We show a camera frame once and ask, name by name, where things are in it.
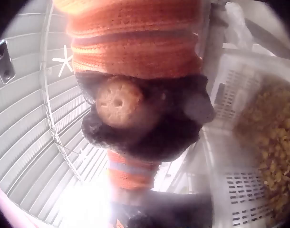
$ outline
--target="metal bracket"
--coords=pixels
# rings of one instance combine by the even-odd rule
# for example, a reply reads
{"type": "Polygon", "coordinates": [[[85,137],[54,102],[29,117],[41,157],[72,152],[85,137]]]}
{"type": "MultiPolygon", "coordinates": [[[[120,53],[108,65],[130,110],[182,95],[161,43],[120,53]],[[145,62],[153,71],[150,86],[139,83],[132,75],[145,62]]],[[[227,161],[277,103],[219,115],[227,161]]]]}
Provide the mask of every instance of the metal bracket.
{"type": "Polygon", "coordinates": [[[62,142],[59,138],[58,132],[56,130],[53,116],[52,116],[52,111],[51,111],[51,106],[50,106],[50,99],[49,99],[49,92],[48,92],[48,82],[47,82],[47,68],[46,68],[46,61],[47,61],[47,45],[48,45],[48,33],[49,33],[49,27],[51,23],[51,16],[53,12],[53,5],[52,2],[50,1],[47,6],[47,11],[45,14],[45,20],[44,20],[44,25],[43,25],[43,30],[42,30],[42,38],[41,38],[41,47],[40,51],[42,53],[41,56],[41,65],[40,65],[40,70],[41,70],[41,85],[42,85],[42,93],[43,93],[43,100],[44,100],[44,105],[45,105],[45,110],[46,110],[46,115],[47,119],[49,122],[49,128],[52,134],[53,141],[55,142],[57,149],[59,150],[60,154],[63,156],[64,160],[68,164],[69,168],[72,170],[74,175],[80,180],[84,181],[79,172],[76,170],[72,162],[70,161],[65,148],[62,145],[62,142]]]}

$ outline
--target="white snowflake shape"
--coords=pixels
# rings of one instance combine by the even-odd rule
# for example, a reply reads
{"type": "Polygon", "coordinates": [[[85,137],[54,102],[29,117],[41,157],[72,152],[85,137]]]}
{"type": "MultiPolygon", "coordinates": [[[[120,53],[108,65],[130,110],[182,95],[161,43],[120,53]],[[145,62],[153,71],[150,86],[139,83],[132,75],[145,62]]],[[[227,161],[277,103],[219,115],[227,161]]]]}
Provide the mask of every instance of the white snowflake shape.
{"type": "Polygon", "coordinates": [[[62,65],[62,67],[61,67],[61,69],[60,69],[60,72],[59,72],[59,74],[58,74],[58,77],[60,77],[60,75],[62,74],[65,65],[67,65],[68,68],[69,68],[69,70],[70,70],[71,72],[73,72],[72,67],[69,65],[69,61],[72,59],[72,56],[73,56],[73,55],[71,55],[69,58],[67,57],[67,46],[66,46],[65,44],[64,44],[64,56],[65,56],[64,59],[61,59],[61,58],[53,58],[53,59],[52,59],[52,61],[56,61],[56,62],[63,63],[63,65],[62,65]]]}

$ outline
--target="black fuzzy material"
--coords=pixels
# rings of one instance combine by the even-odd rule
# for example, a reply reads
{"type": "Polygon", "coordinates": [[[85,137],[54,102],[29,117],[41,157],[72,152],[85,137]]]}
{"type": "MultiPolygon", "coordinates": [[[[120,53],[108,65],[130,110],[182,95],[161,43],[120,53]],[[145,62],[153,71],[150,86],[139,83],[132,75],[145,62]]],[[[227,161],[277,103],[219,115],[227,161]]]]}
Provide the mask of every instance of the black fuzzy material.
{"type": "Polygon", "coordinates": [[[149,162],[173,161],[198,140],[203,124],[214,118],[214,110],[205,90],[205,76],[154,80],[118,76],[137,84],[146,102],[151,103],[152,108],[159,108],[160,118],[152,129],[146,131],[113,128],[101,121],[94,105],[99,86],[111,76],[83,72],[76,77],[85,100],[92,105],[90,113],[82,121],[84,137],[96,147],[114,150],[123,156],[149,162]]]}

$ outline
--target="white plastic bag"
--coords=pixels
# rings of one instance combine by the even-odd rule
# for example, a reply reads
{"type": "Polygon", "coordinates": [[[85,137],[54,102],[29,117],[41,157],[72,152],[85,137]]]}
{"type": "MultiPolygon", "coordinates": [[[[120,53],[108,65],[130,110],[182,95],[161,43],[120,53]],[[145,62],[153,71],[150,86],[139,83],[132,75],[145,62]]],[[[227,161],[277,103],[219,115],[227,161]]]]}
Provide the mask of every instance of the white plastic bag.
{"type": "Polygon", "coordinates": [[[253,36],[245,25],[241,6],[235,2],[228,2],[225,9],[228,15],[228,28],[225,30],[227,42],[235,44],[238,49],[252,51],[253,36]]]}

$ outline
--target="cookie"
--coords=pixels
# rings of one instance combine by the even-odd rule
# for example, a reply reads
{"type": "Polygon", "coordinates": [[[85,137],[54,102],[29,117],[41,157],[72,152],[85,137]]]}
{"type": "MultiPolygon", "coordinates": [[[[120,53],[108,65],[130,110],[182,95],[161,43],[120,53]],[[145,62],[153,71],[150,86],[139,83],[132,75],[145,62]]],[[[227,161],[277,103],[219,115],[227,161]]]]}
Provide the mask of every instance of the cookie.
{"type": "Polygon", "coordinates": [[[133,82],[114,77],[97,93],[96,110],[102,121],[114,128],[129,128],[140,122],[144,96],[133,82]]]}

